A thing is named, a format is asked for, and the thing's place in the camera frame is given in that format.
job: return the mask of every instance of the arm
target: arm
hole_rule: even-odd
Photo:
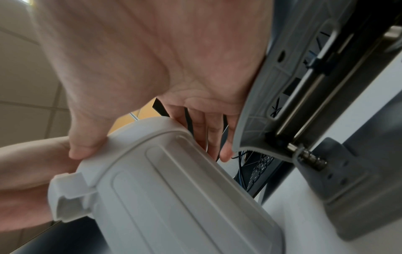
[[[0,148],[0,231],[52,220],[47,188],[53,176],[72,173],[80,161],[68,157],[67,137]]]

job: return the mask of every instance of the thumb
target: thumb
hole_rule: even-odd
[[[85,159],[96,153],[106,142],[115,120],[71,110],[70,158]]]

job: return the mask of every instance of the white plastic container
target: white plastic container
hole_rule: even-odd
[[[282,253],[277,224],[166,117],[113,132],[48,199],[54,220],[94,218],[115,254]]]

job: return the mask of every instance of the hole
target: hole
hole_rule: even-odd
[[[279,55],[278,58],[278,63],[281,63],[285,59],[286,53],[284,50],[282,50],[281,54]]]
[[[343,178],[342,180],[339,181],[339,184],[340,184],[341,186],[344,186],[347,182],[348,182],[348,179],[347,179],[347,178]]]

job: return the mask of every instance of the finger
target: finger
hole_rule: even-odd
[[[78,110],[71,110],[70,152],[71,159],[85,159],[93,155],[106,142],[116,119],[108,119]]]
[[[194,139],[206,150],[206,123],[205,114],[199,110],[188,109],[188,114],[193,122]]]
[[[221,148],[223,133],[223,115],[218,113],[205,114],[205,122],[208,129],[208,151],[207,153],[216,160]]]
[[[166,112],[169,116],[187,128],[187,120],[186,120],[186,113],[184,111],[184,107],[182,106],[175,106],[175,105],[165,105],[163,106],[166,109]]]
[[[239,119],[239,115],[228,115],[226,116],[227,118],[227,127],[228,127],[228,132],[227,132],[227,139],[225,144],[222,147],[221,153],[219,155],[219,159],[222,162],[227,162],[230,160],[230,158],[233,157],[234,152],[232,151],[232,146],[233,146],[233,137],[235,135],[235,129],[237,125],[237,120]]]

